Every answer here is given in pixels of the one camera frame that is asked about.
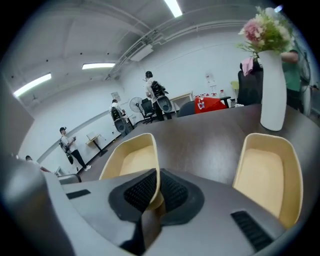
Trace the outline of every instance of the small table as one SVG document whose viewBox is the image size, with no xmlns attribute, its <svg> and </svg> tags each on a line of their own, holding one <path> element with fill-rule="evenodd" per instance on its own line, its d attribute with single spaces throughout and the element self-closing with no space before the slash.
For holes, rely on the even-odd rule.
<svg viewBox="0 0 320 256">
<path fill-rule="evenodd" d="M 88 140 L 85 144 L 89 145 L 91 142 L 93 142 L 93 144 L 99 149 L 99 156 L 103 156 L 104 153 L 106 153 L 108 150 L 102 150 L 101 147 L 99 147 L 98 143 L 96 142 L 96 139 L 101 136 L 101 134 L 98 134 L 96 136 L 94 136 L 92 139 Z"/>
<path fill-rule="evenodd" d="M 176 113 L 177 113 L 176 105 L 180 109 L 180 107 L 182 107 L 183 104 L 185 104 L 187 102 L 192 102 L 193 100 L 194 99 L 193 99 L 192 91 L 170 99 L 170 101 L 172 102 L 172 105 L 174 107 L 174 112 L 176 112 Z"/>
</svg>

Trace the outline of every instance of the dark wooden tabletop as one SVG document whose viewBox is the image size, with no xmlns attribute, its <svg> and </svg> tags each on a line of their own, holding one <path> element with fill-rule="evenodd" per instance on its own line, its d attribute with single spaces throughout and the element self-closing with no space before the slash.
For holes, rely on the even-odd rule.
<svg viewBox="0 0 320 256">
<path fill-rule="evenodd" d="M 314 205 L 320 188 L 320 128 L 287 107 L 281 131 L 260 124 L 261 105 L 228 108 L 138 126 L 124 139 L 153 134 L 161 168 L 171 168 L 232 185 L 245 137 L 251 133 L 281 136 L 295 148 L 303 175 L 301 216 Z M 112 145 L 103 156 L 108 159 Z"/>
</svg>

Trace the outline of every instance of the fluorescent light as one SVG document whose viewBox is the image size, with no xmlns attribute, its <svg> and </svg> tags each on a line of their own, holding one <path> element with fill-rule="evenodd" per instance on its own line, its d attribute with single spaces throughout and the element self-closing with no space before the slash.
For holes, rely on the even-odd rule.
<svg viewBox="0 0 320 256">
<path fill-rule="evenodd" d="M 16 90 L 13 94 L 16 97 L 19 97 L 21 94 L 24 94 L 26 91 L 29 91 L 31 88 L 51 79 L 51 74 L 46 74 L 44 76 L 39 77 L 36 80 L 33 80 L 32 82 L 27 83 L 25 86 L 21 87 L 19 90 Z"/>
<path fill-rule="evenodd" d="M 177 0 L 164 0 L 164 1 L 166 2 L 168 7 L 170 8 L 170 10 L 175 18 L 182 15 L 182 12 L 181 12 L 180 7 L 177 3 Z"/>
<path fill-rule="evenodd" d="M 83 64 L 82 69 L 97 69 L 97 68 L 112 68 L 115 63 L 91 63 L 91 64 Z"/>
<path fill-rule="evenodd" d="M 283 5 L 279 5 L 278 7 L 274 8 L 274 11 L 278 13 L 282 10 L 282 8 L 283 8 Z"/>
</svg>

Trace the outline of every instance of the white vase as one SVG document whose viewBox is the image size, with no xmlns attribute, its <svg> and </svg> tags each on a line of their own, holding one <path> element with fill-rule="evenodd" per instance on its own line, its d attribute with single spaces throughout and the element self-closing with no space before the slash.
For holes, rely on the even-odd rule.
<svg viewBox="0 0 320 256">
<path fill-rule="evenodd" d="M 287 106 L 287 88 L 281 56 L 273 50 L 261 51 L 258 55 L 263 67 L 260 123 L 271 131 L 280 131 Z"/>
</svg>

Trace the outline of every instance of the standing fan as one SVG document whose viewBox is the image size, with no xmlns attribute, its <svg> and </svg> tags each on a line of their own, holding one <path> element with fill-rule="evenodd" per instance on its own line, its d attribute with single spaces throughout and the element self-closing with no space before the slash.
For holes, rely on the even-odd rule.
<svg viewBox="0 0 320 256">
<path fill-rule="evenodd" d="M 142 108 L 140 107 L 141 104 L 142 104 L 142 98 L 140 98 L 140 97 L 134 97 L 134 98 L 130 101 L 130 103 L 129 103 L 130 109 L 131 109 L 133 112 L 137 112 L 137 113 L 140 112 L 140 113 L 142 114 L 143 110 L 142 110 Z"/>
</svg>

